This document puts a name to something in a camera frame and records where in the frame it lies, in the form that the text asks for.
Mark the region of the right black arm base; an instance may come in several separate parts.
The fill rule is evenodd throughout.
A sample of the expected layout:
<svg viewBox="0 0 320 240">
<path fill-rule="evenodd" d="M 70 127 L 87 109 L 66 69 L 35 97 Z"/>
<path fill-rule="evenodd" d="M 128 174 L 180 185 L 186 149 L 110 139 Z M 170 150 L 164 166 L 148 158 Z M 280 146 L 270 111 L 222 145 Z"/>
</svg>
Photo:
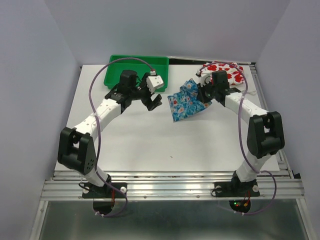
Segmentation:
<svg viewBox="0 0 320 240">
<path fill-rule="evenodd" d="M 217 198 L 244 198 L 259 197 L 260 191 L 256 180 L 250 182 L 240 182 L 237 179 L 231 181 L 218 181 L 214 183 L 214 189 Z"/>
</svg>

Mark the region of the blue floral skirt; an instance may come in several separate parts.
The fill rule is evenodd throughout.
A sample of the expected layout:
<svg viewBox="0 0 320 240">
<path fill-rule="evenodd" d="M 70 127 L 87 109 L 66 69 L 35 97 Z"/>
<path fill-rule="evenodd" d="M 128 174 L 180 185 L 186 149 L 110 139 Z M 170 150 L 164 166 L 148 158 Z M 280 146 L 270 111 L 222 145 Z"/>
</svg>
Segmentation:
<svg viewBox="0 0 320 240">
<path fill-rule="evenodd" d="M 192 117 L 212 105 L 211 101 L 203 103 L 198 100 L 198 93 L 198 86 L 191 78 L 179 88 L 179 92 L 167 97 L 174 122 Z"/>
</svg>

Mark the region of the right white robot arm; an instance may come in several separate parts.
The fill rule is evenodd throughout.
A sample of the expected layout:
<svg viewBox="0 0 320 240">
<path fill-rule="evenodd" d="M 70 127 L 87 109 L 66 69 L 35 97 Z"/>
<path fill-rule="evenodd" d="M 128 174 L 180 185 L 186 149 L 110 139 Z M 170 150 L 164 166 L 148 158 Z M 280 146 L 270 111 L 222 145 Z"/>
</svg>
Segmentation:
<svg viewBox="0 0 320 240">
<path fill-rule="evenodd" d="M 236 87 L 230 87 L 227 72 L 224 70 L 197 72 L 197 100 L 209 103 L 215 100 L 223 107 L 237 114 L 238 123 L 248 125 L 244 161 L 234 171 L 230 181 L 214 183 L 212 193 L 215 197 L 244 197 L 246 194 L 260 195 L 257 175 L 264 164 L 284 148 L 285 138 L 281 114 L 269 112 L 248 100 Z"/>
</svg>

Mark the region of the red poppy white skirt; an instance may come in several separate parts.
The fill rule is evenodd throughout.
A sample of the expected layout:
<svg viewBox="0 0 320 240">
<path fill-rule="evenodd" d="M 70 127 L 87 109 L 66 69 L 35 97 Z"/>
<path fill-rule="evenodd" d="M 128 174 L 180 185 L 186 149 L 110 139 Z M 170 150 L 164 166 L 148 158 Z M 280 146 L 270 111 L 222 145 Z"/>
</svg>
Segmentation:
<svg viewBox="0 0 320 240">
<path fill-rule="evenodd" d="M 230 86 L 237 86 L 244 83 L 244 69 L 239 66 L 236 62 L 221 62 L 213 61 L 211 63 L 205 63 L 202 69 L 207 68 L 208 70 L 214 72 L 225 71 L 227 74 L 227 80 Z"/>
</svg>

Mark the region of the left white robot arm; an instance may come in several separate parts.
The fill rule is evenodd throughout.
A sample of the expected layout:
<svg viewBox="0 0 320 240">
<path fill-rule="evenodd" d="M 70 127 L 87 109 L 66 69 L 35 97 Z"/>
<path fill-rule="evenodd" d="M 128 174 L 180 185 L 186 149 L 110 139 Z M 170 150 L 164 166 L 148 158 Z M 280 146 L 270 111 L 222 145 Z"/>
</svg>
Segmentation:
<svg viewBox="0 0 320 240">
<path fill-rule="evenodd" d="M 141 101 L 148 111 L 162 104 L 162 97 L 152 95 L 164 86 L 162 77 L 155 71 L 147 72 L 140 82 L 133 70 L 123 70 L 116 84 L 100 105 L 76 126 L 65 127 L 59 137 L 57 161 L 66 168 L 80 173 L 94 186 L 100 197 L 111 193 L 111 177 L 98 167 L 95 141 L 101 141 L 101 132 L 120 116 L 133 101 Z"/>
</svg>

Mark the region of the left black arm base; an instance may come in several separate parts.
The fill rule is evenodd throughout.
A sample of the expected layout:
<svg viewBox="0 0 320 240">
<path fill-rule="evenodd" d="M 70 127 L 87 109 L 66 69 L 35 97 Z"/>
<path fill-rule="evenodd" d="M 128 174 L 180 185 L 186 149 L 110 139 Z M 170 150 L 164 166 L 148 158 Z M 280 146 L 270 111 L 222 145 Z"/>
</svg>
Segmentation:
<svg viewBox="0 0 320 240">
<path fill-rule="evenodd" d="M 116 190 L 107 185 L 99 187 L 89 182 L 80 182 L 78 186 L 82 189 L 83 199 L 124 199 L 127 194 L 126 182 L 113 182 L 112 186 Z"/>
</svg>

